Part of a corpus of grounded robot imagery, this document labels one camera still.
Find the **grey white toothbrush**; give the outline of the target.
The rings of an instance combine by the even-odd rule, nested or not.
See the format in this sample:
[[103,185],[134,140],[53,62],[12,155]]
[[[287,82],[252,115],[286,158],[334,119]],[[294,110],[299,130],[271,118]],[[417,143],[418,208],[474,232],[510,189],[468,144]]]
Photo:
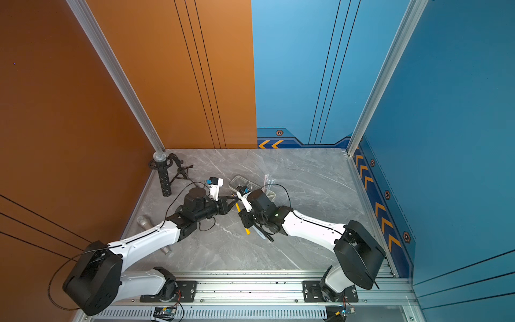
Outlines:
[[253,230],[263,239],[266,240],[266,236],[257,227],[253,227]]

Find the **yellow toothbrush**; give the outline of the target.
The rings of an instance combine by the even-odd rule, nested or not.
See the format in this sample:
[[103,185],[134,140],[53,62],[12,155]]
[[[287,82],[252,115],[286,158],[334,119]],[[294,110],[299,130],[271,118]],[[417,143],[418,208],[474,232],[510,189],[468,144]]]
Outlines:
[[242,222],[242,224],[243,224],[243,226],[245,228],[245,233],[249,236],[251,234],[251,232],[250,232],[249,228],[246,226],[246,224],[244,223],[244,218],[242,217],[241,208],[240,208],[240,205],[239,205],[238,202],[236,203],[236,209],[237,209],[237,212],[238,212],[238,216],[239,216],[239,218],[240,218],[240,220],[241,220],[241,222]]

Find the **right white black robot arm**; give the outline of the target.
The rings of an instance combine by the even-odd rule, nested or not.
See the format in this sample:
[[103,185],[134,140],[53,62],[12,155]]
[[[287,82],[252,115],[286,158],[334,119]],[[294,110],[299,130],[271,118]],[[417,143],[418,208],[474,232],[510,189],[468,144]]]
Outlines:
[[334,253],[338,264],[327,268],[319,282],[324,301],[343,300],[354,287],[371,290],[376,286],[386,252],[360,222],[334,224],[289,206],[278,207],[261,189],[240,187],[236,195],[244,205],[239,216],[245,228],[256,226],[268,238],[277,233],[299,237]]

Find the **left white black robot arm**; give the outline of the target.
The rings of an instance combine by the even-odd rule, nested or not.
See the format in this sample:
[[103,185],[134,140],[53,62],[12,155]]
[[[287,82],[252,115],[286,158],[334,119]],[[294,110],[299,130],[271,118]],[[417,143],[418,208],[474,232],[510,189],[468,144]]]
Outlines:
[[129,267],[155,251],[184,240],[198,223],[225,215],[238,202],[236,196],[215,196],[214,190],[192,188],[184,203],[164,221],[124,240],[90,244],[63,283],[63,291],[87,315],[96,315],[111,303],[136,297],[169,302],[176,299],[176,277],[162,266],[144,272]]

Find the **white toothbrush holder organizer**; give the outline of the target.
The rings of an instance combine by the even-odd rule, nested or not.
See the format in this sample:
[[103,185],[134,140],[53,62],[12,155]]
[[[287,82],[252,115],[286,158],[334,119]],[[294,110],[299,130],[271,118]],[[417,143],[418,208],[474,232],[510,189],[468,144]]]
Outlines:
[[[257,190],[261,185],[253,182],[253,181],[250,181],[248,180],[247,178],[237,174],[235,175],[232,180],[229,181],[229,189],[231,191],[233,191],[234,193],[237,192],[237,188],[239,186],[247,186],[247,188],[250,190],[250,191],[254,191],[254,190]],[[266,192],[266,196],[271,200],[271,201],[274,201],[275,198],[276,198],[276,193],[273,192],[273,191],[270,191],[268,190]]]

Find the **black toothbrush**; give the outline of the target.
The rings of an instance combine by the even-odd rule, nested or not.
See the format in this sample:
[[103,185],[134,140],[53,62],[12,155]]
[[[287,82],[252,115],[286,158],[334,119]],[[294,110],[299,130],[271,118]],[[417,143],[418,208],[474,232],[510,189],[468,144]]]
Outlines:
[[263,232],[263,231],[261,231],[261,232],[262,232],[262,233],[264,233],[264,235],[266,236],[266,239],[267,239],[268,241],[270,241],[270,242],[273,242],[273,241],[274,241],[274,239],[272,238],[272,236],[271,236],[271,235],[269,235],[269,234],[267,234],[267,233],[265,233],[265,232]]

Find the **small black tripod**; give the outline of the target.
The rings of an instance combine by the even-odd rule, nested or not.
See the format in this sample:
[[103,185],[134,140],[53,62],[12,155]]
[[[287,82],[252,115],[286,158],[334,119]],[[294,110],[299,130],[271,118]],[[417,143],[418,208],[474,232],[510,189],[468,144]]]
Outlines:
[[[179,157],[177,157],[177,155],[174,153],[170,153],[167,156],[167,161],[168,161],[168,163],[167,163],[167,167],[165,170],[165,175],[166,175],[165,184],[166,184],[166,188],[168,191],[171,191],[171,185],[173,184],[173,182],[175,180],[181,179],[181,180],[193,182],[193,179],[189,177],[189,170],[193,168],[193,165],[184,166],[183,165],[184,161],[181,160]],[[176,174],[174,175],[174,177],[172,179],[169,179],[168,168],[170,168],[174,164],[177,167]]]

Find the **grey metal cylinder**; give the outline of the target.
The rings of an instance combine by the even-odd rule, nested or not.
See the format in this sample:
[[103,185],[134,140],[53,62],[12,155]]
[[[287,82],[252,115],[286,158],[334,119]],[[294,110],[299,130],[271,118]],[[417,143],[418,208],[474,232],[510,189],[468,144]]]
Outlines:
[[[154,224],[152,223],[152,220],[147,215],[141,215],[137,219],[137,224],[140,228],[143,230],[148,230],[154,227]],[[169,246],[165,246],[161,248],[161,251],[164,253],[165,256],[170,257],[173,255],[171,249]]]

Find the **left green circuit board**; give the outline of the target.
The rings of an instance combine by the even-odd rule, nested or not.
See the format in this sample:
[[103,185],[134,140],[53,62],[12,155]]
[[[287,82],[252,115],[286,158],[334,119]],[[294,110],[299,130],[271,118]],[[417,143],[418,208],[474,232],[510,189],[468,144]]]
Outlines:
[[173,306],[156,307],[152,314],[152,321],[174,321],[177,318],[177,308]]

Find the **green circuit board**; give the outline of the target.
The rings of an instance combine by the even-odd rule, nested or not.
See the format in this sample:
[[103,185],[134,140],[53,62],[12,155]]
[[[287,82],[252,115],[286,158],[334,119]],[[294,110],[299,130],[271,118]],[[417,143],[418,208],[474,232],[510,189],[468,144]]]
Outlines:
[[152,321],[174,321],[177,318],[177,308],[173,306],[156,307],[152,314]]
[[350,309],[344,309],[344,310],[340,310],[340,311],[336,312],[334,317],[337,318],[339,321],[346,321],[347,318],[353,314],[355,314],[355,309],[350,308]]

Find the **right green circuit board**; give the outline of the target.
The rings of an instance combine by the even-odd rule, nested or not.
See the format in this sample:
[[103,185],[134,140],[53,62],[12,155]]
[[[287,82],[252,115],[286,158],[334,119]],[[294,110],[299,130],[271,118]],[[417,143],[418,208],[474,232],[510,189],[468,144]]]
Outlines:
[[334,317],[337,318],[339,321],[346,321],[347,318],[353,314],[355,314],[355,309],[350,308],[350,309],[344,309],[344,310],[340,310],[340,311],[336,312]]

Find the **black perforated post with ball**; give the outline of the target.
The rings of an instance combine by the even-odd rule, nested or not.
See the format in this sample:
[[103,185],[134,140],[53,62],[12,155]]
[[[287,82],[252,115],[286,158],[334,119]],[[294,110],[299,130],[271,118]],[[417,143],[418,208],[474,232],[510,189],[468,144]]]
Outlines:
[[150,169],[158,173],[162,194],[164,197],[170,197],[172,194],[171,183],[169,179],[168,169],[172,166],[170,158],[163,151],[156,151],[153,159],[148,163]]

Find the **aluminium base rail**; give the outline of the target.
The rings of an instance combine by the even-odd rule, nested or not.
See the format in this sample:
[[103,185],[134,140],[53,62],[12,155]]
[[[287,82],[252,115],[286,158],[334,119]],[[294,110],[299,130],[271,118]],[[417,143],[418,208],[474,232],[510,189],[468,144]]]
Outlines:
[[192,303],[180,303],[175,321],[339,321],[336,312],[355,309],[346,321],[424,321],[408,280],[383,265],[371,290],[355,287],[358,303],[306,303],[302,282],[320,270],[178,272],[197,281]]

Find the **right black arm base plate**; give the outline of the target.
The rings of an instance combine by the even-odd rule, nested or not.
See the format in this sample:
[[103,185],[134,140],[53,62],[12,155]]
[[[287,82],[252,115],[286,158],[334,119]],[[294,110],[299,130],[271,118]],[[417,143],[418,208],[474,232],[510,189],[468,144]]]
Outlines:
[[306,303],[358,303],[359,297],[355,285],[336,293],[329,287],[320,285],[318,280],[305,280],[302,282],[304,302]]

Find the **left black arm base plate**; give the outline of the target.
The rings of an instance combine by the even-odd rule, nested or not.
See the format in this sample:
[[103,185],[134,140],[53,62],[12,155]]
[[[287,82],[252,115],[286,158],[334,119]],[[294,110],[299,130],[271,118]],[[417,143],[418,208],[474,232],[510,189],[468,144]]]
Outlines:
[[142,295],[141,303],[192,303],[197,292],[197,281],[176,280],[166,282],[157,295]]

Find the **left aluminium corner post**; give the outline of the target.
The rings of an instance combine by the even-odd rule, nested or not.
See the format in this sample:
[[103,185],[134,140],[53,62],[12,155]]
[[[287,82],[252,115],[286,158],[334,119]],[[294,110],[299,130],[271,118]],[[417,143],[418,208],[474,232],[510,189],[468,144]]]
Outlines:
[[122,94],[122,97],[126,101],[134,117],[138,121],[141,129],[146,134],[152,147],[155,151],[165,151],[166,149],[163,142],[150,121],[148,114],[119,63],[119,60],[105,37],[100,25],[96,21],[88,3],[83,0],[67,0],[67,4],[107,69],[111,79]]

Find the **aluminium corner post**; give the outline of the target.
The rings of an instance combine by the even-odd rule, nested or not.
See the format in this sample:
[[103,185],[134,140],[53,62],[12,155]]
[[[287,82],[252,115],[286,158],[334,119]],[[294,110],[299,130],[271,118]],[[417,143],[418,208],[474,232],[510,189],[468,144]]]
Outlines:
[[428,4],[428,0],[413,0],[409,2],[408,7],[403,15],[402,21],[396,31],[394,39],[390,45],[388,53],[382,64],[380,72],[370,95],[367,98],[363,111],[355,126],[355,130],[351,136],[350,143],[347,146],[347,155],[354,156],[358,145],[370,124],[372,117],[382,99],[382,96],[404,54],[404,51],[415,31],[418,22]]
[[155,151],[165,151],[166,149],[163,142],[150,121],[148,114],[119,63],[119,60],[105,37],[100,25],[96,21],[88,3],[83,0],[67,0],[67,4],[107,69],[111,79],[122,94],[122,97],[126,101],[134,117],[138,121],[141,129],[146,134],[152,147]]

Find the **right aluminium corner post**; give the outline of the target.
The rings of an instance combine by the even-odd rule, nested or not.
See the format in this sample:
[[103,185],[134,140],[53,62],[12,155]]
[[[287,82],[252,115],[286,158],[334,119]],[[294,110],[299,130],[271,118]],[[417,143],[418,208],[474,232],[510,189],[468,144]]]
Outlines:
[[347,146],[347,155],[354,156],[358,145],[370,124],[372,117],[382,99],[382,96],[404,54],[404,51],[415,31],[418,22],[428,4],[428,0],[413,0],[409,2],[408,7],[403,15],[402,21],[396,31],[394,39],[390,45],[388,53],[382,64],[380,72],[370,95],[367,98],[363,111],[355,126],[355,130],[351,136],[350,143]]

